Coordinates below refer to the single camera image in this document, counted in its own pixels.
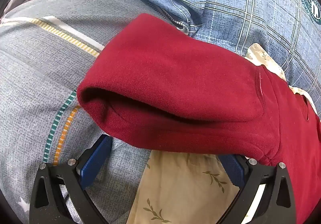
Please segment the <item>cream leaf-print cloth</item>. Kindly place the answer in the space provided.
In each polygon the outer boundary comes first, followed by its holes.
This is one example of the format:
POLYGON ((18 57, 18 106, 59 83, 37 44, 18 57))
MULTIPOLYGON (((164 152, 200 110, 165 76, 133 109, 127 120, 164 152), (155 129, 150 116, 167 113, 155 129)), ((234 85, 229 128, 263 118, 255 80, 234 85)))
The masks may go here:
MULTIPOLYGON (((283 69, 259 44, 251 45, 244 58, 287 83, 283 69)), ((317 114, 306 91, 288 86, 295 94, 305 96, 317 114)), ((128 223, 218 222, 239 191, 225 172, 220 155, 239 154, 151 150, 128 223)))

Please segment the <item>grey striped bed sheet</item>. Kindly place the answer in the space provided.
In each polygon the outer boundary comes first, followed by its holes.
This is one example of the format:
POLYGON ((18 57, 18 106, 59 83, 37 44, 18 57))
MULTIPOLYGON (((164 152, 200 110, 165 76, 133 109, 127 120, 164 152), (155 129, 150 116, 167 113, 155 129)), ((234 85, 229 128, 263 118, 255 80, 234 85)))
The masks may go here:
POLYGON ((77 88, 105 45, 147 0, 31 0, 1 21, 1 192, 29 221, 41 163, 78 158, 102 134, 77 88))

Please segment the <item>red fleece garment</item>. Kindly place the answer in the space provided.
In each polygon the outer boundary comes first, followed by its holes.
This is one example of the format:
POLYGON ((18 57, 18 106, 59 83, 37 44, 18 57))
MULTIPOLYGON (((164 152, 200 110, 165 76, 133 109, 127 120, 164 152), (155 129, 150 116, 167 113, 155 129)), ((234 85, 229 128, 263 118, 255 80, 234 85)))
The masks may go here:
POLYGON ((105 46, 77 99, 104 132, 135 147, 284 162, 297 223, 320 200, 320 119, 308 99, 266 67, 152 15, 105 46))

